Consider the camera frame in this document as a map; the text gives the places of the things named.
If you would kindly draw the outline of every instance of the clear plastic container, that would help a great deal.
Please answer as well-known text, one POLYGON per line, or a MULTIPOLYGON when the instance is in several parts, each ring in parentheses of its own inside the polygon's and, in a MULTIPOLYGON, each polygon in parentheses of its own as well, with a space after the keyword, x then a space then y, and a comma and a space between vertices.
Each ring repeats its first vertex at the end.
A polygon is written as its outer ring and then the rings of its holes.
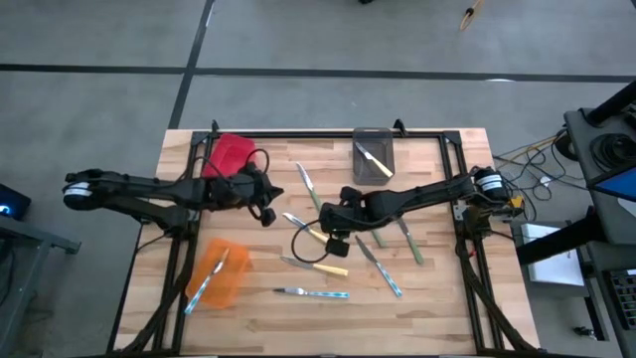
POLYGON ((356 142, 396 173, 394 161, 394 135, 388 128, 356 128, 353 133, 354 183, 358 185, 385 185, 391 180, 378 166, 368 160, 356 142))

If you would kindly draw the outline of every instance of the metal stand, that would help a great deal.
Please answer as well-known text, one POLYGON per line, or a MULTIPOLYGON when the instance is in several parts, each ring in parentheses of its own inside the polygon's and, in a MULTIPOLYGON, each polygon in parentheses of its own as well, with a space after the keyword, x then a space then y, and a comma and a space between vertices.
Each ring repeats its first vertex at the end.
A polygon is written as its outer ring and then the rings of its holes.
POLYGON ((34 252, 27 263, 19 267, 20 272, 16 274, 7 300, 0 307, 0 357, 7 357, 38 284, 49 250, 60 248, 67 254, 74 255, 80 250, 80 243, 40 231, 5 216, 0 216, 0 238, 10 241, 14 248, 24 248, 27 253, 34 252))

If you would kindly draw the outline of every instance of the blue knife handle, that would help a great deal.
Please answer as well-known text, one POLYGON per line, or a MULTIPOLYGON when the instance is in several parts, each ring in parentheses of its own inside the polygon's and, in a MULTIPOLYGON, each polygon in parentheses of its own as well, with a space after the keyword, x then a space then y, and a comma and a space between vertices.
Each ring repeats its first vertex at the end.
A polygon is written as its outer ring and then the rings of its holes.
POLYGON ((376 263, 376 266, 378 267, 378 269, 380 270, 382 275, 385 277, 385 280, 389 283, 389 286, 394 291, 396 296, 397 297, 401 297, 401 289, 399 289, 399 287, 396 284, 396 282, 393 281, 393 279, 389 276, 389 273, 385 270, 385 268, 382 266, 382 264, 376 263))
POLYGON ((349 298, 349 292, 307 292, 307 295, 330 298, 349 298))
POLYGON ((201 287, 199 287, 197 294, 195 294, 195 296, 192 297, 192 300, 190 301, 190 303, 188 303, 188 306, 186 307, 186 310, 184 311, 186 314, 192 313, 193 309, 195 309, 195 306, 197 305, 197 302, 199 302, 199 298, 201 298, 201 295, 203 294, 203 292, 205 292, 206 287, 208 286, 208 283, 210 283, 210 276, 206 277, 206 280, 204 280, 203 283, 201 284, 201 287))

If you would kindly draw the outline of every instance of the yellow knife handle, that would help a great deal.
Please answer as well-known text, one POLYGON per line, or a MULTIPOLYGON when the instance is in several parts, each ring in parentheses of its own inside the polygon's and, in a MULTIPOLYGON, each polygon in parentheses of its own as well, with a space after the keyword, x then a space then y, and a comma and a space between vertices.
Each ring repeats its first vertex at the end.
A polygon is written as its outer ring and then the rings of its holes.
POLYGON ((325 265, 317 265, 317 264, 314 264, 314 268, 319 269, 323 272, 328 272, 328 273, 337 274, 337 275, 346 276, 349 274, 349 271, 344 268, 334 268, 334 267, 328 267, 325 265))
POLYGON ((385 173, 385 175, 388 178, 391 178, 392 176, 394 176, 394 173, 392 173, 391 170, 389 170, 389 168, 385 166, 385 164, 381 163, 380 160, 376 158, 371 158, 371 160, 373 160, 373 162, 376 163, 378 168, 380 168, 380 170, 382 170, 382 172, 385 173))
POLYGON ((327 244, 327 240, 329 240, 329 238, 327 238, 326 236, 318 233, 317 231, 313 230, 313 229, 309 229, 309 234, 311 234, 311 236, 313 236, 314 238, 320 240, 321 242, 323 242, 323 244, 327 244))

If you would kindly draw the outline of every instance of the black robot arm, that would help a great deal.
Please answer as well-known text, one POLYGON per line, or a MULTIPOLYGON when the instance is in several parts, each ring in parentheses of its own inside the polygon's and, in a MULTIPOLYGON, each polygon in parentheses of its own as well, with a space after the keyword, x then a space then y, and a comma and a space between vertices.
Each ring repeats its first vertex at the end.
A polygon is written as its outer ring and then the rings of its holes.
POLYGON ((381 228, 404 213, 460 199, 483 208, 499 208, 508 202, 500 174, 491 168, 475 168, 450 180, 410 190, 375 191, 363 194, 344 187, 340 204, 325 203, 320 210, 320 228, 336 238, 350 232, 381 228))
POLYGON ((276 216, 269 204, 283 190, 269 182, 265 173, 248 162, 236 175, 176 181, 142 178, 99 169, 70 173, 64 188, 64 202, 74 210, 105 208, 147 220, 169 234, 186 228, 190 211, 219 211, 248 207, 264 227, 276 216), (174 202, 160 206, 145 199, 174 202))

